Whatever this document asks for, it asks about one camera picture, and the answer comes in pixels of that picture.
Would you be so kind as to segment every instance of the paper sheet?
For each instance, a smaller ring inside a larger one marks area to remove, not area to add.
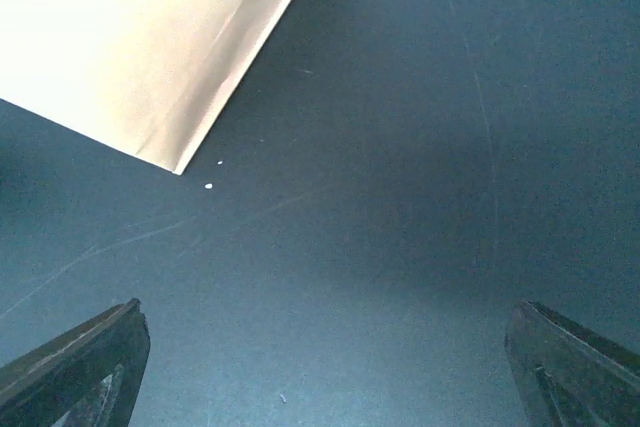
[[[181,174],[291,0],[0,0],[0,97]]]

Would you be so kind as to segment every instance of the beige paper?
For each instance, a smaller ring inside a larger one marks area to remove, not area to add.
[[[0,0],[0,98],[181,174],[291,0]]]

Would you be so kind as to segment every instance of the scratch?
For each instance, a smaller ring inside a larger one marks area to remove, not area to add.
[[[324,186],[324,187],[321,187],[321,188],[318,188],[318,189],[312,189],[312,190],[309,190],[308,192],[306,192],[304,194],[298,195],[296,197],[291,197],[289,199],[283,200],[282,202],[278,202],[277,204],[272,205],[268,209],[265,209],[265,210],[263,210],[261,212],[258,212],[257,214],[252,215],[248,219],[242,221],[240,224],[238,224],[238,226],[234,230],[238,230],[241,227],[244,227],[245,225],[252,224],[252,223],[254,223],[254,222],[256,222],[256,221],[258,221],[258,220],[260,220],[260,219],[262,219],[262,218],[264,218],[264,217],[266,217],[268,215],[270,215],[270,214],[273,214],[274,212],[276,212],[276,211],[278,211],[280,209],[283,209],[284,207],[287,207],[287,206],[291,205],[291,204],[295,204],[295,203],[301,202],[301,201],[303,201],[303,200],[305,200],[305,199],[307,199],[309,197],[321,194],[322,192],[324,192],[326,190],[329,190],[329,188],[330,188],[330,186],[327,185],[327,186]]]
[[[148,239],[149,237],[154,237],[154,236],[156,236],[158,234],[161,234],[163,232],[167,232],[169,230],[177,229],[178,227],[186,224],[187,222],[191,222],[192,220],[194,220],[197,217],[198,216],[195,215],[193,217],[190,217],[188,219],[182,220],[180,222],[176,222],[175,224],[172,224],[172,225],[170,225],[168,227],[164,227],[162,229],[157,229],[157,230],[154,230],[154,231],[151,231],[151,232],[147,232],[146,234],[138,235],[136,237],[132,237],[132,238],[127,239],[127,240],[123,240],[122,242],[117,242],[117,243],[109,245],[107,247],[103,247],[102,249],[96,250],[96,246],[95,245],[91,246],[84,253],[82,253],[82,255],[80,255],[75,260],[69,262],[68,264],[64,265],[60,269],[58,269],[55,272],[53,272],[53,274],[51,274],[49,276],[49,278],[47,278],[47,280],[42,282],[42,284],[40,284],[38,287],[36,287],[33,290],[31,290],[27,295],[22,297],[20,300],[15,302],[11,307],[9,307],[6,311],[1,313],[0,314],[0,321],[2,321],[7,315],[9,315],[11,312],[13,312],[16,308],[21,306],[23,303],[25,303],[31,297],[33,297],[38,292],[40,292],[42,289],[44,289],[51,282],[53,282],[54,280],[59,278],[61,275],[63,275],[65,272],[67,272],[69,269],[71,269],[75,265],[79,264],[80,262],[83,262],[83,261],[85,261],[87,259],[90,259],[91,257],[95,257],[97,255],[100,255],[100,254],[102,254],[104,252],[107,252],[109,250],[115,249],[116,247],[120,247],[122,245],[131,244],[131,243],[137,242],[139,240]]]
[[[45,280],[42,284],[40,284],[38,287],[36,287],[35,289],[33,289],[31,292],[29,292],[27,295],[25,295],[24,297],[22,297],[20,300],[18,300],[16,303],[14,303],[11,307],[9,307],[7,310],[5,310],[2,314],[0,314],[0,321],[2,321],[7,315],[9,315],[11,312],[13,312],[15,309],[17,309],[18,307],[20,307],[23,303],[25,303],[27,300],[29,300],[31,297],[33,297],[35,294],[37,294],[38,292],[40,292],[42,289],[44,289],[47,285],[49,285],[51,282],[53,282],[54,280],[56,280],[58,277],[60,277],[62,274],[64,274],[67,270],[69,270],[71,267],[73,267],[76,264],[79,264],[80,262],[82,262],[83,260],[88,259],[89,257],[92,257],[93,255],[95,255],[94,251],[93,251],[94,247],[92,246],[91,248],[87,249],[82,255],[80,255],[80,257],[77,257],[75,260],[72,260],[71,262],[69,262],[68,264],[66,264],[64,267],[61,267],[60,269],[58,269],[57,271],[55,271],[52,275],[50,275],[50,277]]]
[[[458,19],[455,5],[453,4],[453,0],[447,0],[449,3],[449,10],[451,11],[451,15],[454,19]],[[489,123],[489,117],[487,116],[487,109],[484,101],[484,94],[482,92],[482,86],[480,84],[480,78],[478,77],[478,71],[475,67],[475,63],[473,62],[473,56],[471,55],[471,49],[469,48],[469,41],[467,40],[467,36],[465,35],[462,27],[460,27],[460,37],[462,37],[462,42],[464,43],[464,49],[467,54],[467,60],[469,62],[469,66],[471,68],[471,72],[473,73],[473,79],[475,81],[476,91],[478,95],[478,105],[480,107],[480,113],[482,114],[482,119],[484,122],[485,135],[487,139],[487,146],[489,150],[489,162],[491,165],[491,186],[493,191],[493,242],[492,242],[492,262],[493,265],[496,264],[497,255],[498,255],[498,213],[499,213],[499,205],[498,205],[498,168],[496,165],[496,159],[494,154],[493,147],[493,136],[491,134],[491,124]]]
[[[544,26],[540,26],[540,30],[538,31],[538,35],[536,36],[535,50],[533,52],[534,55],[540,52],[540,46],[542,45],[542,34],[544,33]]]
[[[102,249],[97,250],[93,253],[93,255],[103,254],[104,252],[108,252],[110,250],[115,249],[116,247],[121,247],[123,245],[131,244],[133,242],[138,242],[139,240],[148,239],[149,237],[155,237],[156,235],[162,234],[164,232],[168,232],[169,230],[175,230],[182,225],[195,220],[198,216],[194,215],[189,217],[188,219],[181,220],[180,222],[176,222],[175,224],[171,224],[168,227],[163,227],[162,229],[153,230],[151,232],[147,232],[146,234],[137,235],[135,237],[131,237],[130,239],[125,239],[120,242],[116,242],[115,244],[111,244],[107,247],[103,247]]]
[[[184,249],[182,252],[180,252],[178,254],[178,256],[176,257],[176,260],[178,260],[179,258],[181,258],[184,254],[186,254],[187,252],[189,252],[190,250],[192,250],[196,245],[198,245],[200,242],[202,242],[202,235],[198,235],[198,237],[196,238],[196,240],[194,240],[193,242],[191,242],[191,245],[189,245],[189,247],[187,247],[186,249]]]
[[[128,224],[124,224],[121,225],[120,227],[117,227],[113,230],[110,230],[108,232],[104,232],[101,236],[104,237],[105,235],[110,235],[110,234],[115,234],[116,232],[120,232],[121,230],[126,230],[126,229],[131,229],[133,227],[140,227],[141,225],[145,225],[145,224],[150,224],[151,222],[155,222],[156,220],[160,220],[163,219],[165,217],[169,217],[170,215],[174,215],[176,213],[176,211],[172,211],[172,212],[166,212],[164,214],[160,214],[160,215],[155,215],[149,219],[146,220],[141,220],[138,222],[131,222]]]

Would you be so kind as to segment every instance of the black plastic piece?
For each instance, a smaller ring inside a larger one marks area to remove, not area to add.
[[[532,427],[640,426],[640,356],[535,302],[506,350]]]
[[[112,307],[0,369],[0,426],[128,425],[149,349],[140,301]]]

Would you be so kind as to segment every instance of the dark table surface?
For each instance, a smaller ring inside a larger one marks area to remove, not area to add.
[[[640,351],[639,12],[295,0],[182,177],[1,104],[0,364],[138,297],[133,426],[524,425],[517,300]]]

